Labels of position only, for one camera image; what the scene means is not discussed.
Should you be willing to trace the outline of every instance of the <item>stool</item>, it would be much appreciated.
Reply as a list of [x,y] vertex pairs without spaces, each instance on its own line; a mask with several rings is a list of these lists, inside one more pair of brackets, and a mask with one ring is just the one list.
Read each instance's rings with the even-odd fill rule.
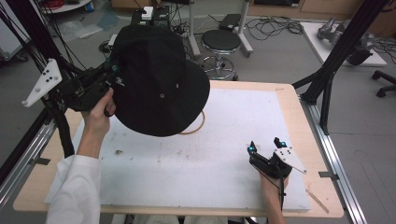
[[225,30],[211,30],[202,35],[202,47],[215,53],[216,56],[204,58],[200,63],[209,78],[224,79],[233,75],[237,81],[239,76],[233,70],[233,63],[221,55],[235,53],[241,46],[237,34]]

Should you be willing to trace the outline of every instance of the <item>black device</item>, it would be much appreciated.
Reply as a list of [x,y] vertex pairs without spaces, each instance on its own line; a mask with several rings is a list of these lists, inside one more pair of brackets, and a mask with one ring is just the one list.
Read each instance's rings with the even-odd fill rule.
[[190,4],[190,0],[163,0],[163,2],[170,2],[170,3],[183,4],[183,5]]
[[297,7],[300,0],[254,0],[255,5]]
[[362,46],[355,46],[353,53],[346,58],[346,60],[352,65],[360,65],[366,61],[373,53],[370,50],[365,49]]
[[142,15],[146,14],[146,11],[143,8],[137,9],[131,18],[131,24],[136,25],[150,25],[150,21],[143,21]]
[[106,60],[97,68],[88,69],[78,77],[65,80],[58,90],[67,107],[75,111],[90,111],[106,94],[118,72],[118,62],[110,63]]
[[220,30],[232,31],[241,20],[241,14],[227,14],[219,25]]
[[170,29],[169,12],[169,6],[155,7],[153,10],[152,25]]
[[[277,148],[287,147],[285,142],[281,142],[279,138],[275,138],[274,143]],[[250,146],[247,148],[250,155],[249,162],[260,173],[266,174],[273,179],[286,178],[289,176],[292,167],[283,162],[274,152],[271,159],[266,159],[264,156],[257,152],[254,142],[251,141]]]

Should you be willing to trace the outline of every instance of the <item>black bucket hat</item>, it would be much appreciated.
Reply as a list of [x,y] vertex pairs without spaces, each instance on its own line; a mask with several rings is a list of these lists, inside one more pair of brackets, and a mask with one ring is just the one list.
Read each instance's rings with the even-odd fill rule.
[[138,133],[183,132],[203,110],[210,91],[204,70],[186,60],[181,38],[156,26],[123,27],[110,61],[119,61],[112,88],[116,117]]

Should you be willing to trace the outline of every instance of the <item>white foam board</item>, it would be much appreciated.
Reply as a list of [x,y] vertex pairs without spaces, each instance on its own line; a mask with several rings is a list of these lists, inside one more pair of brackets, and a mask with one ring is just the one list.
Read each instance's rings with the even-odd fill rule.
[[[99,157],[101,203],[263,209],[260,176],[248,162],[247,147],[254,141],[267,158],[276,148],[275,137],[291,147],[276,94],[212,89],[204,111],[201,130],[170,137],[136,133],[112,117]],[[192,126],[201,121],[198,117]],[[75,146],[82,129],[83,124],[73,139]],[[302,175],[296,170],[290,174],[285,211],[310,209]],[[47,203],[60,185],[55,178]]]

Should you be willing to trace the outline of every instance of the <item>office chair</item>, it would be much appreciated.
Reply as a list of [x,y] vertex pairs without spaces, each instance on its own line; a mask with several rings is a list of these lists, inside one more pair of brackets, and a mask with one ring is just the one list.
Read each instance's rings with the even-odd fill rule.
[[233,81],[237,81],[239,76],[233,70],[233,63],[222,55],[235,53],[239,49],[241,40],[238,35],[226,30],[211,30],[202,35],[201,41],[204,49],[215,53],[215,56],[206,57],[200,63],[207,76],[224,79],[233,75]]
[[379,89],[379,91],[376,93],[376,96],[384,97],[384,96],[386,96],[386,91],[396,91],[396,77],[392,77],[386,73],[376,70],[373,73],[372,79],[377,80],[381,77],[384,78],[385,80],[391,82],[393,85]]

